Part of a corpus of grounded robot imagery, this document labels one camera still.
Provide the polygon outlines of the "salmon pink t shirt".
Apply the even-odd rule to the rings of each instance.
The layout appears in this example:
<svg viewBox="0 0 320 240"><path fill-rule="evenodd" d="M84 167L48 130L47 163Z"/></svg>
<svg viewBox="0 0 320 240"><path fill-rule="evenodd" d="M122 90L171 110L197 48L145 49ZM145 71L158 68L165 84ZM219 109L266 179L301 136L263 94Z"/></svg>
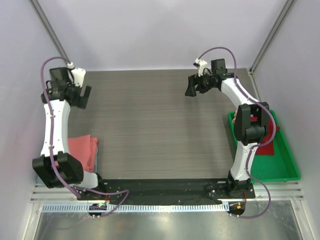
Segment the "salmon pink t shirt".
<svg viewBox="0 0 320 240"><path fill-rule="evenodd" d="M68 149L62 150L62 153L67 153L78 160L84 171L94 173L94 161L96 147L99 145L97 137L92 135L83 135L78 137L67 138Z"/></svg>

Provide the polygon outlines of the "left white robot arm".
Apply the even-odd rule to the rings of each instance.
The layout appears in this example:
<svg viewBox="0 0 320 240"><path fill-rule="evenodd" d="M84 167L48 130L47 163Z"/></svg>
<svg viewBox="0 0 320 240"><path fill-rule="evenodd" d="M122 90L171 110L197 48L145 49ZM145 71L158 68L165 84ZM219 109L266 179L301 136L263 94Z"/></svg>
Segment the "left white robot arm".
<svg viewBox="0 0 320 240"><path fill-rule="evenodd" d="M51 68L50 80L44 84L41 94L45 111L45 136L38 158L32 160L32 168L47 188L63 188L66 185L88 189L95 200L106 195L106 187L99 174L89 172L79 159L70 153L68 121L72 107L85 109L91 87L83 87L86 71L69 63L66 67Z"/></svg>

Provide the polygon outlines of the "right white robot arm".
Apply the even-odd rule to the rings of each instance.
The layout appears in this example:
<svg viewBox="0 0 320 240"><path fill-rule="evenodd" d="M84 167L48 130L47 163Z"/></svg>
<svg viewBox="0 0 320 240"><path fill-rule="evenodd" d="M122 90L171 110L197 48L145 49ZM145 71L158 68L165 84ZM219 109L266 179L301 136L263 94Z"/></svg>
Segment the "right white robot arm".
<svg viewBox="0 0 320 240"><path fill-rule="evenodd" d="M237 140L233 165L222 183L210 183L206 186L212 199L227 196L241 198L251 190L251 168L258 145L268 135L270 112L266 102L259 102L241 85L234 73L226 69L224 59L211 61L211 68L202 59L196 59L194 66L198 72L188 77L187 97L204 94L213 88L224 93L237 108L233 124L234 137Z"/></svg>

